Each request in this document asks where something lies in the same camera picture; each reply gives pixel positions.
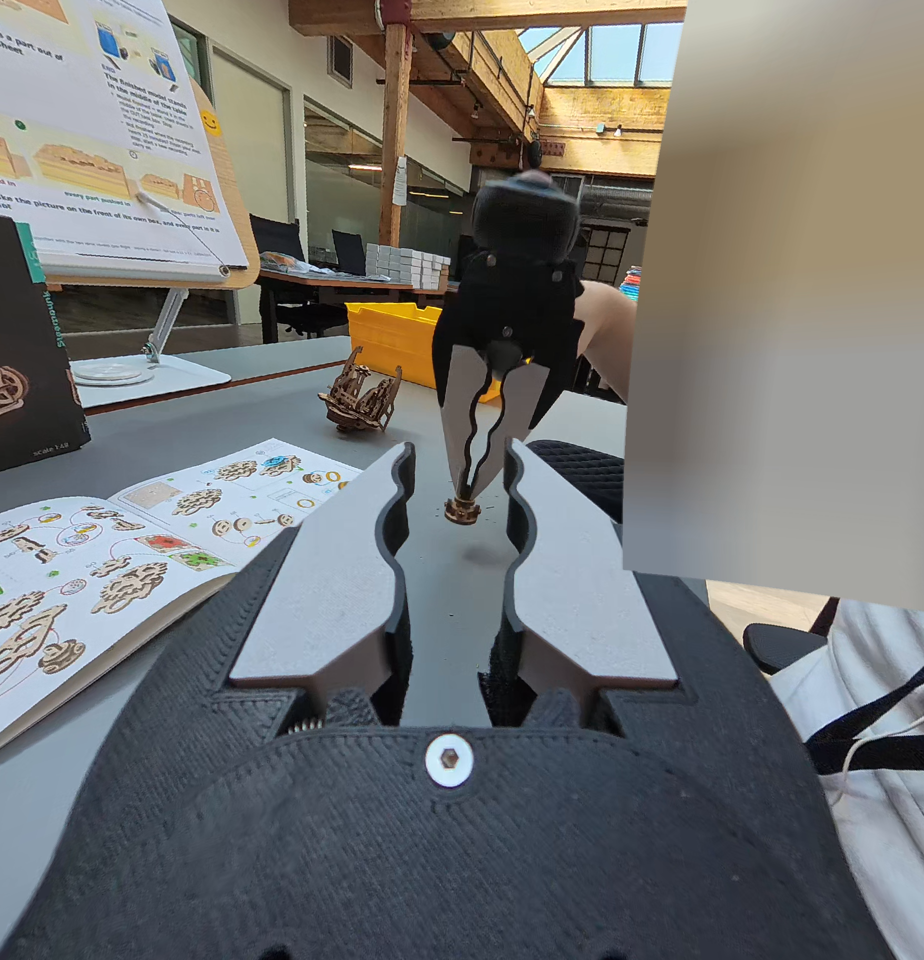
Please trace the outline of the printed instruction sheet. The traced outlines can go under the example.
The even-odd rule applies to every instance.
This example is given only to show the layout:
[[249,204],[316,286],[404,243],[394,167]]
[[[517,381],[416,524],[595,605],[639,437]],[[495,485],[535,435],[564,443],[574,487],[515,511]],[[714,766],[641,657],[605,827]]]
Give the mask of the printed instruction sheet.
[[48,281],[247,279],[219,139],[163,2],[0,1],[0,215]]

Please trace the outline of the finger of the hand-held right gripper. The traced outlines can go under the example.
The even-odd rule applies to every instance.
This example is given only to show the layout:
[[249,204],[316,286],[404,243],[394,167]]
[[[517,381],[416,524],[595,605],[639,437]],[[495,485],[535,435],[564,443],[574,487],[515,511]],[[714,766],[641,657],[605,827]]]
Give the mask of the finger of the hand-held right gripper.
[[504,467],[506,445],[522,441],[529,433],[550,369],[529,362],[514,366],[501,379],[501,414],[489,431],[485,453],[471,470],[466,499],[477,501]]
[[492,372],[486,358],[461,344],[452,348],[441,405],[444,447],[454,495],[460,501],[475,501],[471,444],[478,432],[476,408],[489,390]]

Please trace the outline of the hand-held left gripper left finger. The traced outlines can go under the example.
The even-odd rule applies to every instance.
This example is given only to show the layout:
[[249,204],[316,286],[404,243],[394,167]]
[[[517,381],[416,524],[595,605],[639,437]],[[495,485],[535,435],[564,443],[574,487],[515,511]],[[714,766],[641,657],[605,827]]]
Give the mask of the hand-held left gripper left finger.
[[361,690],[399,724],[413,653],[406,578],[416,450],[396,444],[301,524],[229,673],[238,688],[303,690],[320,712]]

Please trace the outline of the yellow plastic bin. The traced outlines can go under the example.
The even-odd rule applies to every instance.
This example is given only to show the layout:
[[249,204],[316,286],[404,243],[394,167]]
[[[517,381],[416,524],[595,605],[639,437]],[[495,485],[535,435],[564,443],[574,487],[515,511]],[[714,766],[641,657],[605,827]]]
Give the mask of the yellow plastic bin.
[[346,308],[359,364],[390,377],[400,368],[404,381],[435,388],[432,338],[442,308],[412,302],[349,302]]

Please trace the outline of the wooden pillar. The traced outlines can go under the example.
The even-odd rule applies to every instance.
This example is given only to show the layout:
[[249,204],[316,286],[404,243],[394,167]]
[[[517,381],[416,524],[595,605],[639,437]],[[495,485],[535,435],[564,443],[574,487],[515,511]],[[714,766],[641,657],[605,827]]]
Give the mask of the wooden pillar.
[[379,21],[384,26],[384,92],[378,243],[398,248],[404,206],[396,203],[395,196],[399,162],[406,158],[412,60],[411,3],[380,2]]

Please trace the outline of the wooden mechanical model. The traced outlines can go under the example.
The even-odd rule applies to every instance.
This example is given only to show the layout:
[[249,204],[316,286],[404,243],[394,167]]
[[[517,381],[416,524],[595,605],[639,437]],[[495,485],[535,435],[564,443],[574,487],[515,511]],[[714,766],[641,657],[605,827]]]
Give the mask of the wooden mechanical model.
[[367,366],[357,363],[361,352],[362,346],[352,350],[329,391],[319,392],[318,397],[325,404],[327,419],[336,425],[339,432],[384,433],[393,416],[396,396],[403,381],[403,369],[396,366],[394,377],[383,378],[372,389],[362,392],[361,388],[371,371]]

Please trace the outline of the black office chair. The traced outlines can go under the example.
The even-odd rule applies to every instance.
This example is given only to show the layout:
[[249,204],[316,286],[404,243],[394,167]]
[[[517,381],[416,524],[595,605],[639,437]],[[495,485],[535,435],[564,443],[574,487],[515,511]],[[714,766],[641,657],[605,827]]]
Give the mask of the black office chair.
[[361,235],[335,228],[331,234],[338,270],[352,277],[366,277],[366,253]]
[[[252,235],[258,253],[277,254],[305,260],[300,224],[250,215]],[[293,330],[303,339],[324,337],[325,325],[317,316],[317,297],[303,284],[260,275],[257,280],[261,337],[264,344],[279,342],[279,326]]]

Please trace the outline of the wooden background table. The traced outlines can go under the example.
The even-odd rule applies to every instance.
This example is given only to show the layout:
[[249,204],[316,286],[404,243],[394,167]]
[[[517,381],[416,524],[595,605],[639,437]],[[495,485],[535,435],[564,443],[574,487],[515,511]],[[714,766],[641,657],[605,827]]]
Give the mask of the wooden background table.
[[259,313],[261,342],[264,345],[279,342],[279,325],[275,314],[276,295],[289,287],[300,289],[307,300],[317,304],[345,305],[348,303],[413,303],[419,307],[444,306],[459,289],[457,281],[447,281],[438,290],[417,289],[393,281],[371,281],[367,277],[340,279],[336,275],[296,275],[261,270],[256,278],[261,290]]

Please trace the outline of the person's white shirt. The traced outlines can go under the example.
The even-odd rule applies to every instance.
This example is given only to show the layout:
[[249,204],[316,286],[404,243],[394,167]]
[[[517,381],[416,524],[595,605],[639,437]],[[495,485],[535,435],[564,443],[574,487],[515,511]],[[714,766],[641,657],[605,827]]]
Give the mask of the person's white shirt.
[[924,958],[924,611],[843,599],[770,686],[812,754],[853,877],[896,958]]

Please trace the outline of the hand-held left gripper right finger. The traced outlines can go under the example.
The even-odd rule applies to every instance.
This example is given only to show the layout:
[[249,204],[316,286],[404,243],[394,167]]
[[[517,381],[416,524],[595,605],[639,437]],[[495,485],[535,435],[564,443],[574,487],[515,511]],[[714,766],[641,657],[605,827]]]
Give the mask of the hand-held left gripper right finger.
[[635,575],[621,527],[521,440],[506,444],[503,684],[567,690],[588,707],[603,690],[669,693],[679,676]]

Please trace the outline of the open assembly instruction booklet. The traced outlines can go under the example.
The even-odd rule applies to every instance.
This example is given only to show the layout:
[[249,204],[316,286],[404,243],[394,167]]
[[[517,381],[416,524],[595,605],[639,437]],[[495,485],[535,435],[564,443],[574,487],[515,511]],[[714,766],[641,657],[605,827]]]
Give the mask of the open assembly instruction booklet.
[[360,474],[270,438],[0,513],[0,750],[190,613]]

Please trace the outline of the person's right hand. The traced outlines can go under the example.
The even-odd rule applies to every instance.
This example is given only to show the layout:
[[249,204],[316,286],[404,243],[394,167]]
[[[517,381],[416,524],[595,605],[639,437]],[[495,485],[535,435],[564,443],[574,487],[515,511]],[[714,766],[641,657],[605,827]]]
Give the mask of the person's right hand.
[[583,324],[577,354],[624,403],[628,402],[637,303],[620,289],[582,280],[574,318]]

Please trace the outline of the black model kit box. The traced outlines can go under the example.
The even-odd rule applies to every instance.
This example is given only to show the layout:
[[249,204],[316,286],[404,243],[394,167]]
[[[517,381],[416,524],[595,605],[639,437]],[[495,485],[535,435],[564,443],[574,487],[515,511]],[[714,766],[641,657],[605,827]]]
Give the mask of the black model kit box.
[[0,472],[90,440],[31,229],[0,215]]

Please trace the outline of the wooden document stand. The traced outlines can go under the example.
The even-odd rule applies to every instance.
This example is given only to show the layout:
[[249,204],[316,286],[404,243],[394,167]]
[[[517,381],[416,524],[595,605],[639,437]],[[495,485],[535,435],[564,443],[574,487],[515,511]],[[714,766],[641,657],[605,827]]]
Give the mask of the wooden document stand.
[[[210,98],[200,84],[190,81],[196,106],[207,136],[213,176],[183,177],[177,197],[146,189],[152,180],[144,177],[128,180],[134,186],[133,203],[167,219],[169,225],[182,228],[196,245],[204,248],[205,257],[196,262],[157,258],[86,255],[72,251],[49,251],[39,254],[46,281],[53,289],[75,286],[164,287],[167,294],[154,327],[148,331],[140,352],[104,359],[73,361],[72,374],[83,408],[100,413],[104,407],[133,401],[160,400],[186,392],[200,392],[233,385],[233,379],[212,367],[167,354],[168,338],[182,306],[192,291],[236,292],[252,285],[261,273],[261,256],[252,232],[249,213],[236,183],[235,168],[220,123]],[[186,186],[194,197],[211,193],[216,212],[210,217],[230,223],[237,235],[245,259],[244,265],[232,265],[210,245],[209,230],[197,227],[200,213],[183,210]]]

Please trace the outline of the stack of white boxes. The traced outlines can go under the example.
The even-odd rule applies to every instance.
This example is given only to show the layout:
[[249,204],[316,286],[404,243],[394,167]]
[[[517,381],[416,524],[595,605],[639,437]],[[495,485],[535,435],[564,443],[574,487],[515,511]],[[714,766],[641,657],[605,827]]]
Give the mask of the stack of white boxes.
[[365,275],[372,281],[410,285],[415,290],[448,288],[451,258],[419,249],[365,246]]

